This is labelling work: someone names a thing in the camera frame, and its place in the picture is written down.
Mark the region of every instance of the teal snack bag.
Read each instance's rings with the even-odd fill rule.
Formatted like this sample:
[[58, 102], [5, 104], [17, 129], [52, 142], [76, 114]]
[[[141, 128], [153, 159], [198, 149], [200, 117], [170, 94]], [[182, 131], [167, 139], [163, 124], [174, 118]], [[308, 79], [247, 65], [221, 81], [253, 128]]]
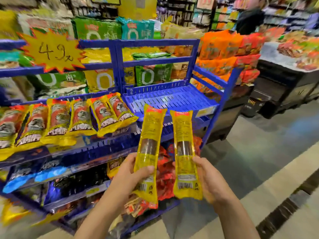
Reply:
[[123, 40], [149, 40], [154, 37], [154, 21], [137, 21], [123, 17], [116, 18], [116, 21], [122, 25]]
[[[159, 52], [159, 53], [148, 53], [148, 57], [138, 57], [138, 54], [134, 54], [133, 57], [136, 60], [143, 59], [162, 59], [170, 58], [170, 53]], [[136, 66], [136, 83], [137, 86], [159, 84], [170, 81], [173, 64], [160, 64], [160, 65], [149, 65], [149, 66]]]
[[122, 37], [121, 25], [115, 21], [79, 16], [72, 19], [72, 24], [77, 39], [119, 40]]

